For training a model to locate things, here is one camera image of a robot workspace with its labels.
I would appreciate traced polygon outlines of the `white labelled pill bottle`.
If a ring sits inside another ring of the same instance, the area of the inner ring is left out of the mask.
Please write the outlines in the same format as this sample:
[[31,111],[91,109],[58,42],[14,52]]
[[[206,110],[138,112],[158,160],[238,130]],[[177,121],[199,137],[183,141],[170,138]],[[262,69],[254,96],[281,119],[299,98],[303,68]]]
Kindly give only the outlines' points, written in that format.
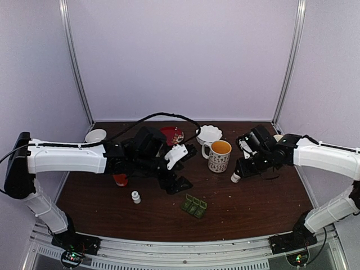
[[238,182],[240,181],[240,179],[241,179],[241,177],[240,177],[239,175],[237,175],[236,173],[233,173],[233,174],[231,175],[231,181],[232,181],[233,183],[238,183]]

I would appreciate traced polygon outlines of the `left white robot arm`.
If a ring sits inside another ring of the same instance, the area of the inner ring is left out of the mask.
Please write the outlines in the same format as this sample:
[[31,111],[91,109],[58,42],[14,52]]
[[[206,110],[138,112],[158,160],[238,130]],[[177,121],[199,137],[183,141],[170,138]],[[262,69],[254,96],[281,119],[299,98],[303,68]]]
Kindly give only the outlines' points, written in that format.
[[81,244],[71,218],[42,191],[36,175],[43,172],[88,172],[117,176],[153,177],[167,194],[187,190],[192,184],[176,172],[181,162],[194,157],[194,145],[167,147],[167,138],[158,129],[142,127],[122,142],[104,140],[94,143],[57,143],[32,139],[22,132],[8,159],[4,192],[23,200],[69,250]]

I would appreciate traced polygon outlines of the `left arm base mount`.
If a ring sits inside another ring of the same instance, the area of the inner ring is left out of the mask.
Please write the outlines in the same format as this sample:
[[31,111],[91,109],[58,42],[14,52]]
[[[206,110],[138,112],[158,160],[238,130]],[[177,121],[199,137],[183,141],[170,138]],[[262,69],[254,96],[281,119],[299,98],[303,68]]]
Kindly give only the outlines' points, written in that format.
[[82,235],[73,231],[54,233],[51,244],[67,251],[81,254],[97,255],[101,239],[94,236]]

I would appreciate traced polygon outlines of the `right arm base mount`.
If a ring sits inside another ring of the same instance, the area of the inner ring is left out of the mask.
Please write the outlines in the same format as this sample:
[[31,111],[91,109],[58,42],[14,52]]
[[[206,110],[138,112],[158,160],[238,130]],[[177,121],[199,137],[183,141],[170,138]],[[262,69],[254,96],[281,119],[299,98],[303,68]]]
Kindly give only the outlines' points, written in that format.
[[288,253],[290,251],[306,249],[317,243],[314,235],[303,236],[299,233],[289,232],[282,235],[274,235],[269,238],[272,254]]

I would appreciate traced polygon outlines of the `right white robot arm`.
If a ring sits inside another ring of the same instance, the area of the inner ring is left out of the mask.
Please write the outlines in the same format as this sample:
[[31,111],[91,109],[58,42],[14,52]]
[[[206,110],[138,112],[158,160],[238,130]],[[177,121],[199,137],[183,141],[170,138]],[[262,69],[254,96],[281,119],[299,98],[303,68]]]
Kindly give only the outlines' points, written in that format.
[[261,175],[267,169],[284,165],[311,167],[337,173],[353,180],[352,185],[325,205],[300,216],[288,242],[302,247],[310,235],[349,215],[359,214],[359,149],[324,144],[308,135],[271,135],[258,125],[236,139],[243,157],[236,161],[231,181]]

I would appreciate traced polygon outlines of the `green pill organizer box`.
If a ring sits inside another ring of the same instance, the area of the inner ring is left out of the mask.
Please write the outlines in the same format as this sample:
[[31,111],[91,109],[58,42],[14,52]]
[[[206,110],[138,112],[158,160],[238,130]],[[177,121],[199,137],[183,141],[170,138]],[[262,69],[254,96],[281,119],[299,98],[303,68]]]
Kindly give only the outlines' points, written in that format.
[[190,194],[186,194],[185,200],[181,205],[181,209],[194,216],[197,219],[202,219],[206,213],[208,204]]

